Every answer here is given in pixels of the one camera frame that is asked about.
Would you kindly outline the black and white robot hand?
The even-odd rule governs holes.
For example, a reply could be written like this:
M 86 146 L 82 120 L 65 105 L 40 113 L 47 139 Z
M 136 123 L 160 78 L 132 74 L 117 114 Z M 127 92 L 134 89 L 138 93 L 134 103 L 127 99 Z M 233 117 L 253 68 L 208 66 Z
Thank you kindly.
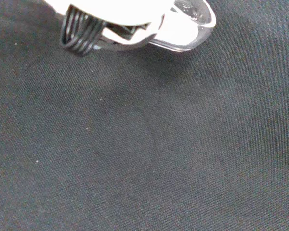
M 133 50 L 161 29 L 172 0 L 47 0 L 61 18 L 61 46 L 76 56 L 93 50 Z

